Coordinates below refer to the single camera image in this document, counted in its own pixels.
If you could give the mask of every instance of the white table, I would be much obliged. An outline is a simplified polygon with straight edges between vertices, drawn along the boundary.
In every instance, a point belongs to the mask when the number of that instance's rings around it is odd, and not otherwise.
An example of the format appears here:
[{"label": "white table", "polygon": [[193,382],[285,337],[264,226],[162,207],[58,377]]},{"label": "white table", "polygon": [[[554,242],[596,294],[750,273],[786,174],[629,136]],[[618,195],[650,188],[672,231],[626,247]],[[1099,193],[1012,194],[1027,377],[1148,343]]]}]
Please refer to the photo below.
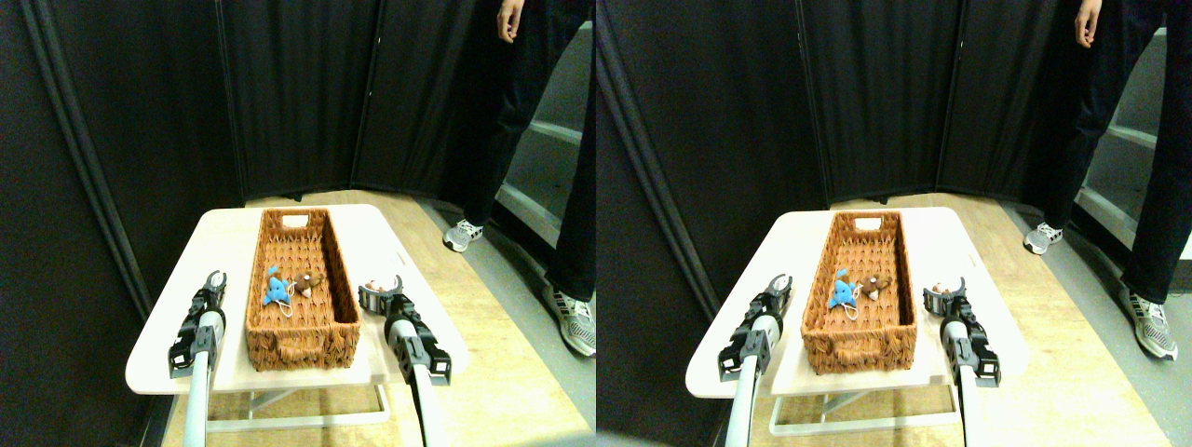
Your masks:
[{"label": "white table", "polygon": [[[728,343],[733,329],[740,324],[750,300],[781,273],[793,277],[790,308],[783,318],[782,340],[775,348],[770,366],[758,387],[759,396],[778,397],[770,421],[770,432],[774,435],[893,429],[960,421],[960,404],[956,402],[954,387],[952,410],[949,412],[824,422],[827,414],[869,391],[952,384],[951,370],[939,342],[942,318],[932,316],[923,308],[923,288],[943,283],[948,288],[955,290],[960,286],[961,277],[964,277],[968,286],[968,299],[973,304],[973,312],[988,333],[991,348],[998,353],[1002,377],[1022,374],[1026,370],[1026,341],[1023,340],[1018,325],[1001,300],[1001,294],[998,293],[956,212],[946,207],[895,211],[902,213],[907,256],[909,256],[907,262],[911,269],[911,291],[919,317],[914,364],[909,370],[824,375],[817,375],[812,371],[799,330],[807,304],[807,291],[814,279],[828,226],[836,212],[788,212],[774,223],[691,356],[687,370],[688,391],[702,398],[733,398],[735,381],[720,381],[718,354]],[[782,409],[781,397],[807,395],[825,395],[819,423],[776,422]],[[827,395],[837,397],[827,401]]]},{"label": "white table", "polygon": [[[381,284],[402,275],[405,294],[414,300],[427,325],[451,354],[452,374],[467,368],[468,354],[464,339],[452,324],[430,286],[418,272],[409,253],[393,234],[380,210],[372,205],[318,206],[330,212],[331,224],[343,254],[344,269],[355,302],[358,285],[375,279]],[[219,343],[212,372],[211,392],[253,392],[249,420],[210,421],[209,432],[252,429],[331,427],[379,423],[389,420],[390,410],[381,384],[404,381],[397,358],[386,346],[385,317],[359,309],[362,319],[355,359],[348,368],[305,368],[257,372],[248,360],[244,343],[244,311],[248,284],[256,253],[261,213],[266,209],[212,210],[203,215],[186,244],[174,272],[166,283],[157,304],[137,339],[124,371],[124,379],[141,395],[182,395],[190,390],[190,378],[169,378],[167,352],[186,317],[191,297],[212,271],[228,273],[223,311],[228,327]],[[375,385],[381,411],[309,417],[253,418],[253,411],[269,405],[299,389],[325,389],[344,385]]]}]

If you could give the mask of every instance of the stuffed animal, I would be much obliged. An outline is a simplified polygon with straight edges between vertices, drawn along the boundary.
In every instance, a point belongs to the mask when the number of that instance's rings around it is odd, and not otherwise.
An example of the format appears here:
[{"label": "stuffed animal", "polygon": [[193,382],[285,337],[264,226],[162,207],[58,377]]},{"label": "stuffed animal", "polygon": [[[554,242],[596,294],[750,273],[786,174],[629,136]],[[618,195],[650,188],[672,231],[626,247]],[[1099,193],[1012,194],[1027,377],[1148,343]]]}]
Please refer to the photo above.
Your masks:
[{"label": "stuffed animal", "polygon": [[890,286],[894,279],[890,277],[879,277],[871,274],[861,281],[861,293],[864,293],[869,299],[877,299],[879,292],[886,287]]},{"label": "stuffed animal", "polygon": [[303,297],[310,298],[311,290],[315,288],[319,283],[323,283],[323,275],[315,271],[305,271],[294,281],[294,288]]},{"label": "stuffed animal", "polygon": [[857,299],[853,298],[853,291],[857,288],[857,285],[846,283],[849,280],[849,277],[846,277],[849,271],[845,268],[836,272],[837,280],[832,291],[832,298],[827,300],[827,309],[831,310],[838,305],[844,306],[845,316],[849,319],[857,319],[855,315],[849,315],[849,309],[857,309]]},{"label": "stuffed animal", "polygon": [[281,274],[278,273],[278,266],[269,267],[269,285],[268,290],[265,292],[265,303],[262,305],[268,305],[269,302],[278,302],[278,304],[286,303],[290,304],[290,291],[287,288],[292,283],[281,279]]}]

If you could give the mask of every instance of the black pants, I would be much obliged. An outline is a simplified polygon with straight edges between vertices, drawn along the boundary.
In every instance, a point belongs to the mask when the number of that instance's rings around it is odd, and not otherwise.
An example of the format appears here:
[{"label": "black pants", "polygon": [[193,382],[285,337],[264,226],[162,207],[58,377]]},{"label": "black pants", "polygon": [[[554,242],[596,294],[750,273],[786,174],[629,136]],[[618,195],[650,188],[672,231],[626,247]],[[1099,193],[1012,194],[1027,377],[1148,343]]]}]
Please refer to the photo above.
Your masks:
[{"label": "black pants", "polygon": [[1138,218],[1123,283],[1154,303],[1167,288],[1192,232],[1192,1],[1107,0],[1093,42],[1089,88],[1057,166],[1055,195],[1044,221],[1063,228],[1070,219],[1097,141],[1109,128],[1135,62],[1167,13],[1167,73],[1159,142],[1147,198]]},{"label": "black pants", "polygon": [[[478,154],[480,160],[476,164],[478,168],[468,173],[476,181],[462,205],[464,217],[473,225],[489,222],[492,204],[509,173],[517,142],[534,118],[538,101],[542,99],[559,56],[563,56],[571,38],[576,37],[579,26],[588,20],[591,4],[591,0],[526,1],[507,69],[498,77],[501,111],[492,123],[482,128],[489,136],[483,139],[484,147]],[[496,39],[496,17],[489,23],[492,24],[491,35]]]},{"label": "black pants", "polygon": [[[592,120],[592,101],[588,101],[586,129]],[[596,148],[592,138],[579,144],[579,162],[571,181],[567,211],[546,279],[560,292],[581,302],[590,302],[596,288]]]},{"label": "black pants", "polygon": [[[483,162],[473,173],[477,181],[464,203],[464,217],[476,225],[489,222],[517,142],[534,118],[555,63],[588,20],[592,1],[527,0],[524,7],[502,80],[501,111],[488,130]],[[579,145],[563,228],[546,273],[555,288],[581,302],[591,300],[596,283],[596,156],[589,141]]]}]

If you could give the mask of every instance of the table leg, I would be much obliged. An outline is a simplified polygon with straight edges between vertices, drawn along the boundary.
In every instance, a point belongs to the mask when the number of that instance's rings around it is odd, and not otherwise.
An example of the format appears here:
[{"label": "table leg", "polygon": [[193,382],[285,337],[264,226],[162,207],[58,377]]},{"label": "table leg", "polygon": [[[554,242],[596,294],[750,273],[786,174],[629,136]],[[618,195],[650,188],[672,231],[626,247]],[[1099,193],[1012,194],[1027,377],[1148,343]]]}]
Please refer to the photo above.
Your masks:
[{"label": "table leg", "polygon": [[340,426],[360,426],[370,423],[383,423],[389,421],[389,399],[385,397],[385,386],[375,385],[377,402],[380,403],[380,411],[355,412],[348,415],[321,415],[321,416],[296,416],[296,417],[269,417],[253,418],[253,411],[260,410],[272,403],[288,396],[293,390],[269,391],[261,396],[253,397],[249,404],[249,418],[235,421],[207,421],[207,433],[226,432],[250,432],[250,430],[279,430],[291,428],[324,428]]},{"label": "table leg", "polygon": [[949,386],[952,398],[952,408],[946,412],[914,416],[889,416],[857,421],[826,422],[827,415],[861,398],[868,391],[839,395],[831,401],[824,397],[824,409],[820,411],[820,422],[813,423],[778,423],[778,415],[782,412],[782,397],[774,402],[774,412],[770,415],[770,434],[775,436],[807,436],[831,433],[893,430],[896,428],[944,426],[961,421],[958,396],[956,386]]}]

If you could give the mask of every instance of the wooden floor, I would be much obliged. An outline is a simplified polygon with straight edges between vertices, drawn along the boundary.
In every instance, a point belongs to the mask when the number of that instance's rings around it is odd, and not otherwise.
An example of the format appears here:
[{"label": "wooden floor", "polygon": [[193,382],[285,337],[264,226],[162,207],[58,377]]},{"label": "wooden floor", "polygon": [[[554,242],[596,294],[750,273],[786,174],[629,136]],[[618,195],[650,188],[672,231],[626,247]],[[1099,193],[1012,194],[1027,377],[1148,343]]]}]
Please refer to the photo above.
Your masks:
[{"label": "wooden floor", "polygon": [[[1169,445],[1154,417],[1118,368],[1051,271],[1022,247],[1022,232],[997,201],[952,194],[869,200],[833,210],[946,206],[961,216],[1002,299],[1030,346],[1026,373],[997,389],[980,389],[989,446],[1162,446]],[[882,392],[853,403],[840,417],[935,412],[950,406],[946,389]],[[782,417],[811,422],[815,398],[784,402]],[[755,446],[962,446],[952,426],[805,437],[774,437],[772,398],[759,399]]]},{"label": "wooden floor", "polygon": [[[442,246],[442,234],[412,199],[340,191],[305,195],[303,201],[263,199],[249,207],[371,204],[393,228],[427,283],[464,336],[471,364],[452,385],[435,387],[452,446],[511,446],[591,433],[526,337],[459,255]],[[404,384],[386,385],[393,416],[387,423],[330,429],[217,433],[209,446],[420,446],[417,416]],[[371,387],[296,392],[257,417],[377,411]],[[211,417],[244,418],[248,395],[217,395]],[[163,445],[181,445],[186,397],[179,398]]]}]

